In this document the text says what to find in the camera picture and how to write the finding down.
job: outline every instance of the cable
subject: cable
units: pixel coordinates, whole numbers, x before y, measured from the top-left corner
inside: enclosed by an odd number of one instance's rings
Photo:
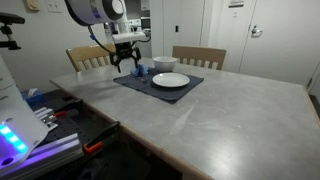
[[[151,36],[149,36],[149,39],[146,41],[139,41],[139,42],[149,42],[151,40]]]
[[[102,49],[106,50],[106,51],[107,51],[108,53],[110,53],[111,55],[116,55],[116,53],[108,50],[107,48],[105,48],[105,47],[98,41],[98,39],[96,38],[96,36],[94,35],[94,33],[93,33],[93,31],[92,31],[91,26],[88,26],[88,30],[89,30],[91,39],[94,40]]]

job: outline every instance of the table edge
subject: table edge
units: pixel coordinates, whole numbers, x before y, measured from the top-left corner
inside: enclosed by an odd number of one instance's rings
[[[58,87],[59,89],[61,89],[62,91],[68,93],[69,95],[71,95],[72,97],[79,99],[78,97],[70,94],[66,89],[64,89],[63,87],[59,86],[57,83],[55,83],[53,80],[49,80],[53,85],[55,85],[56,87]],[[83,100],[83,103],[85,103],[91,110],[93,110],[95,113],[97,113],[98,115],[100,115],[101,117],[103,117],[106,121],[113,121],[116,122],[117,120],[111,116],[108,116],[106,114],[101,113],[99,110],[97,110],[96,108],[92,107],[90,104],[86,103],[85,100]],[[139,133],[131,130],[130,128],[128,128],[126,125],[121,124],[121,127],[123,128],[123,132],[125,132],[126,134],[128,134],[130,137],[132,137],[133,139],[135,139],[136,141],[138,141],[139,143],[143,144],[146,148],[148,148],[151,152],[153,152],[156,156],[158,156],[159,158],[161,158],[162,160],[164,160],[165,162],[167,162],[168,164],[170,164],[171,166],[173,166],[174,168],[176,168],[178,171],[180,171],[181,173],[187,173],[192,175],[192,177],[196,178],[196,179],[210,179],[213,180],[213,177],[210,177],[207,173],[199,170],[198,168],[192,166],[190,163],[186,162],[185,160],[182,160],[180,158],[176,158],[173,155],[171,155],[169,152],[165,151],[164,149],[162,149],[161,147],[159,147],[158,145],[152,143],[152,141],[144,138],[143,136],[139,136]]]

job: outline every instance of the wooden chair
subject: wooden chair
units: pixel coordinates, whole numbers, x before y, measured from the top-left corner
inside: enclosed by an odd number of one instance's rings
[[[187,47],[187,46],[174,46],[172,56],[180,59],[181,64],[188,64],[194,66],[207,67],[212,69],[213,63],[218,63],[217,70],[222,69],[226,50],[213,49],[204,47]]]
[[[104,46],[108,50],[115,52],[113,44]],[[66,52],[77,72],[109,65],[110,62],[109,53],[98,45],[67,49]]]

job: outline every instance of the white bowl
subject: white bowl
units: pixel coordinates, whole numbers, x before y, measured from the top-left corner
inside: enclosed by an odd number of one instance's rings
[[[177,62],[173,57],[155,57],[153,58],[154,67],[160,72],[171,72]]]

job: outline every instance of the white plate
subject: white plate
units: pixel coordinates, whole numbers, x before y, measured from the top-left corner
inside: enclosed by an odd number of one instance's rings
[[[163,87],[180,87],[188,84],[188,76],[178,73],[161,73],[152,78],[152,81]]]

